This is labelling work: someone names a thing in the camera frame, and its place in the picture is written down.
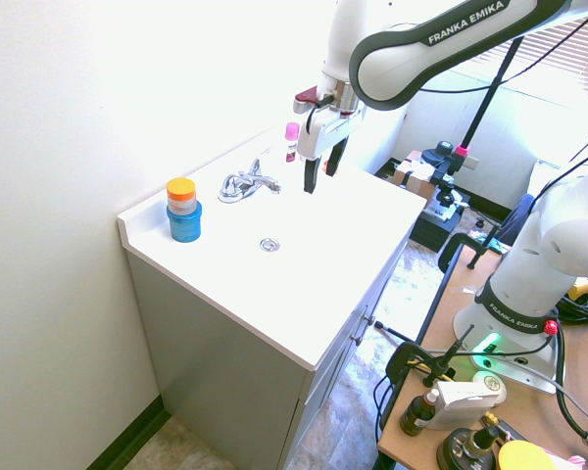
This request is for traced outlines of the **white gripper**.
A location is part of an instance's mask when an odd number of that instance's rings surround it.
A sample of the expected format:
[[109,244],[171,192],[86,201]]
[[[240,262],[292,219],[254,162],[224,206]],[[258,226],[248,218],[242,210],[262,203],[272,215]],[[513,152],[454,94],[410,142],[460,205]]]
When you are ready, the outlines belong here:
[[349,115],[343,116],[330,107],[312,109],[302,124],[297,151],[305,158],[304,191],[313,194],[318,180],[322,153],[331,150],[325,173],[333,176],[344,154],[348,138],[361,125],[367,107],[359,104]]

